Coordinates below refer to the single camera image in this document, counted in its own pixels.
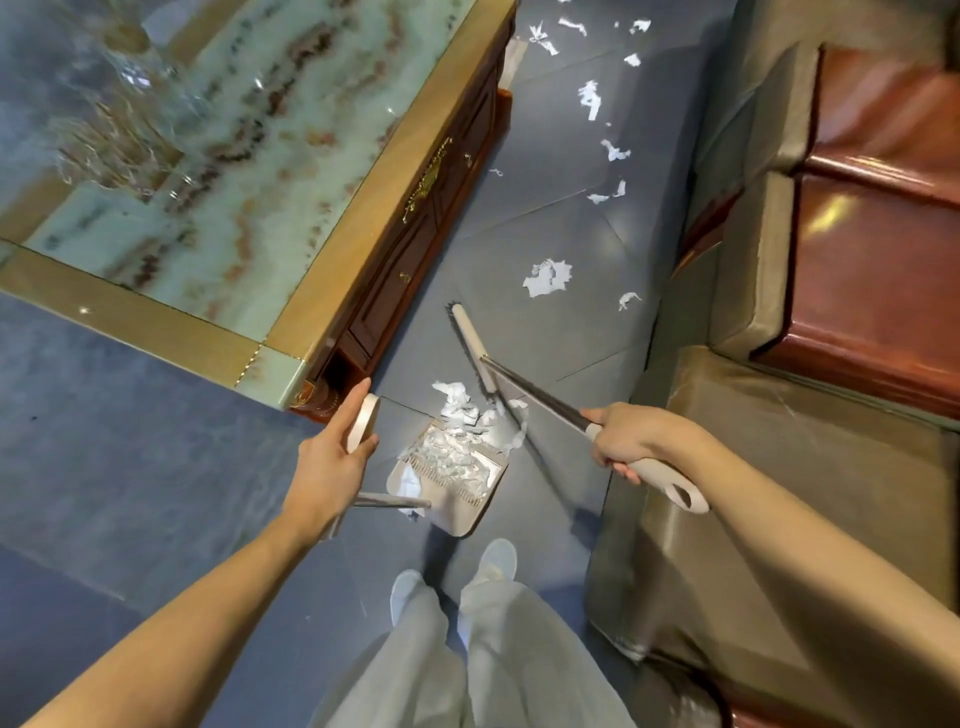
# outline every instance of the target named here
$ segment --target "forearm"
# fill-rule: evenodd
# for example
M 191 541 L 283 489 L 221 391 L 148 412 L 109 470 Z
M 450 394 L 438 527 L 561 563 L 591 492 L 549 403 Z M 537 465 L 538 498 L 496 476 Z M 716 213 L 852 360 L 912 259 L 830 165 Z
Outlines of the forearm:
M 674 442 L 666 459 L 701 488 L 752 559 L 960 679 L 960 620 L 952 612 L 699 426 Z
M 48 704 L 41 726 L 199 725 L 308 541 L 284 516 L 147 619 Z

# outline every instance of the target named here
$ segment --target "shoe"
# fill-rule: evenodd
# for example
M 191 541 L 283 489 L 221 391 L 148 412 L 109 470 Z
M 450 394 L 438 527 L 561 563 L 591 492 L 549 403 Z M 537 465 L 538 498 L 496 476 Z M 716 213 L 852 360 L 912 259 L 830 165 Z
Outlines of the shoe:
M 516 576 L 516 546 L 506 539 L 493 539 L 484 549 L 473 581 L 501 579 L 513 581 Z
M 400 622 L 403 610 L 410 601 L 417 588 L 423 585 L 423 576 L 416 569 L 401 571 L 390 590 L 390 621 L 394 627 Z

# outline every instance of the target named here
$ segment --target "leg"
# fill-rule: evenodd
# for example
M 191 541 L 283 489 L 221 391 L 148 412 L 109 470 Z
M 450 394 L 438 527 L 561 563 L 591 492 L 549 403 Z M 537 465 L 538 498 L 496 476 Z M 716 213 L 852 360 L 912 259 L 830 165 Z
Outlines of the leg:
M 461 724 L 467 676 L 460 658 L 445 645 L 446 617 L 421 578 L 410 584 L 404 577 L 394 589 L 395 595 L 409 590 L 394 631 L 352 685 L 324 700 L 314 728 L 393 728 L 427 720 Z
M 505 552 L 502 546 L 498 550 Z M 508 576 L 513 575 L 491 570 L 481 559 L 477 577 L 460 597 L 466 628 L 458 622 L 458 633 L 468 639 L 476 724 L 635 728 L 580 638 L 546 602 Z

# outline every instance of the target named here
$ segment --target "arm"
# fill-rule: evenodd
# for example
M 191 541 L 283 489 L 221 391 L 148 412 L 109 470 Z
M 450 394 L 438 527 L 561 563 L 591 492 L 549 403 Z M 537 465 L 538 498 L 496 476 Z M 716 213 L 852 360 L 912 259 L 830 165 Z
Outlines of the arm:
M 283 510 L 256 539 L 133 630 L 28 723 L 29 728 L 199 725 L 287 576 L 360 489 L 373 435 L 343 442 L 370 380 L 326 429 L 300 444 Z
M 623 403 L 584 414 L 604 426 L 598 462 L 638 484 L 623 463 L 655 457 L 697 484 L 785 623 L 872 724 L 954 720 L 960 619 L 950 610 L 693 422 Z

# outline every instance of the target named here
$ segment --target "gray tile floor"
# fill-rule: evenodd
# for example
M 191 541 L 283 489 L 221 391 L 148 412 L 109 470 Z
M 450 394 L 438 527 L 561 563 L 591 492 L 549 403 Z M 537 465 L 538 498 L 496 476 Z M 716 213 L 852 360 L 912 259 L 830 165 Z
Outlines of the gray tile floor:
M 452 301 L 495 357 L 571 403 L 629 395 L 683 222 L 705 67 L 732 5 L 524 0 L 518 36 L 543 21 L 560 54 L 528 48 L 512 128 L 488 165 L 503 176 L 482 180 L 378 372 L 382 444 L 366 490 L 384 490 L 396 456 L 439 414 L 435 380 L 480 397 Z M 588 36 L 558 26 L 561 15 Z M 641 17 L 650 31 L 631 36 Z M 623 61 L 634 51 L 637 68 Z M 577 95 L 590 80 L 603 99 L 594 122 Z M 605 138 L 631 156 L 608 161 Z M 587 199 L 620 180 L 624 197 Z M 572 281 L 530 299 L 523 279 L 547 257 L 571 264 Z M 642 301 L 617 310 L 628 291 Z M 315 428 L 8 299 L 0 341 L 0 587 L 16 594 L 0 607 L 0 665 L 27 666 L 0 681 L 2 728 L 251 538 Z M 351 513 L 282 590 L 206 725 L 306 725 L 336 675 L 388 630 L 400 570 L 423 569 L 456 599 L 497 536 L 515 541 L 517 577 L 585 635 L 614 683 L 633 680 L 582 608 L 608 474 L 575 432 L 530 417 L 527 447 L 467 539 L 395 512 Z M 51 651 L 58 634 L 71 636 L 68 659 Z

